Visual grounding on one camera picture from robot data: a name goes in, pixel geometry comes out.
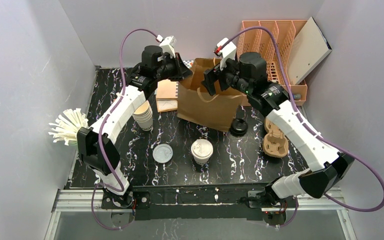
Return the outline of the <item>brown paper bag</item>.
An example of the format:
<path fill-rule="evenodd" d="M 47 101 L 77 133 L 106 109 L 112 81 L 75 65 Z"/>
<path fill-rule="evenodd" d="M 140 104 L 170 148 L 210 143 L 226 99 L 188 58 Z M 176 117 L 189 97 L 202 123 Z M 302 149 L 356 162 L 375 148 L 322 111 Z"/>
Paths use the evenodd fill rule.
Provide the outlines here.
<path fill-rule="evenodd" d="M 191 65 L 193 75 L 178 84 L 177 117 L 221 132 L 228 132 L 236 117 L 237 108 L 246 96 L 233 89 L 222 91 L 215 83 L 216 94 L 209 95 L 202 85 L 204 71 L 212 69 L 220 59 L 195 58 Z"/>

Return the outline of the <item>cardboard cup carrier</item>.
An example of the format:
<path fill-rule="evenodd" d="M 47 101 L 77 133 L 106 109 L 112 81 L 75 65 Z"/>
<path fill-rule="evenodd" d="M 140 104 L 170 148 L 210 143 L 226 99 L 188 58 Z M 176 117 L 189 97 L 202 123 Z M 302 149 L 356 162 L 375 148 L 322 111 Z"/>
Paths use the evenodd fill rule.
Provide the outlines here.
<path fill-rule="evenodd" d="M 266 135 L 263 137 L 263 152 L 274 158 L 283 158 L 289 152 L 289 141 L 280 128 L 268 118 L 264 120 Z"/>

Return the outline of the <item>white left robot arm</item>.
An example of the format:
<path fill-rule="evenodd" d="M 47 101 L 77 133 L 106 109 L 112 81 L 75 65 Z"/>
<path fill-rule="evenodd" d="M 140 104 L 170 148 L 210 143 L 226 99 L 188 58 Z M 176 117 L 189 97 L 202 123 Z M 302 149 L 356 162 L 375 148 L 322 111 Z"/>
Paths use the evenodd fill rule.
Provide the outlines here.
<path fill-rule="evenodd" d="M 118 196 L 124 195 L 129 181 L 121 172 L 121 158 L 115 147 L 118 135 L 134 112 L 156 91 L 163 80 L 182 81 L 192 75 L 180 54 L 175 52 L 173 35 L 156 38 L 159 45 L 148 45 L 141 61 L 129 75 L 121 74 L 123 88 L 108 110 L 89 127 L 77 131 L 80 160 L 103 181 L 104 186 Z"/>

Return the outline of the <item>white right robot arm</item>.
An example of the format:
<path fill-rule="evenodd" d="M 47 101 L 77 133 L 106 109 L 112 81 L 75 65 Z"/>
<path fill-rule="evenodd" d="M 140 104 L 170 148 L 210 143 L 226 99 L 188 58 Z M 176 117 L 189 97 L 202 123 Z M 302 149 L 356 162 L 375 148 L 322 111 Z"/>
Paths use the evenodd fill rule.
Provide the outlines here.
<path fill-rule="evenodd" d="M 308 169 L 282 176 L 265 187 L 270 200 L 308 194 L 319 199 L 347 173 L 354 160 L 313 135 L 314 128 L 293 108 L 293 100 L 278 83 L 267 80 L 266 61 L 258 52 L 237 57 L 237 47 L 227 38 L 217 45 L 220 63 L 204 72 L 202 84 L 210 95 L 216 94 L 215 83 L 222 91 L 235 89 L 246 95 L 249 104 L 275 124 L 297 148 Z"/>

